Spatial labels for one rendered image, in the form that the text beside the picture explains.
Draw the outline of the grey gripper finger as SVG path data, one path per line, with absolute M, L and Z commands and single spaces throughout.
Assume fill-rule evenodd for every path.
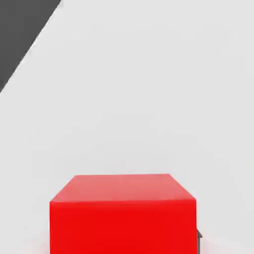
M 200 254 L 200 240 L 203 238 L 199 230 L 197 230 L 197 254 Z

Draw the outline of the small red cube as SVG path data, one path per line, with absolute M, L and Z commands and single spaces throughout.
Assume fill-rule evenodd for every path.
M 50 254 L 197 254 L 196 199 L 169 174 L 75 176 L 50 201 Z

